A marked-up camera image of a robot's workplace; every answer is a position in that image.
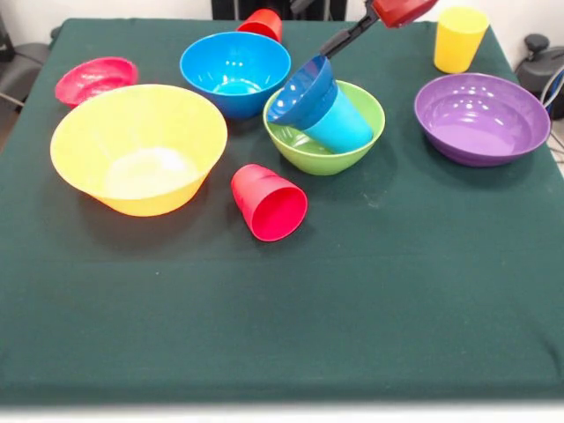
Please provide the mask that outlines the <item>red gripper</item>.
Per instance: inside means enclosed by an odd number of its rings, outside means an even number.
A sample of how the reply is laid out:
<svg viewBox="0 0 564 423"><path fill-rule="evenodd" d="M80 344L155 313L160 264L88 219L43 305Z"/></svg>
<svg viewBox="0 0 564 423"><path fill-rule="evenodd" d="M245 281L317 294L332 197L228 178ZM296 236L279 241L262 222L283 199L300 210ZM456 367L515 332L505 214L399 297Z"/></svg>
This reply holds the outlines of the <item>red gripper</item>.
<svg viewBox="0 0 564 423"><path fill-rule="evenodd" d="M292 13L304 12L315 0L291 0ZM438 0L374 0L377 15L365 15L353 26L335 33L320 48L320 54L332 58L380 20L388 28L399 28L429 12Z"/></svg>

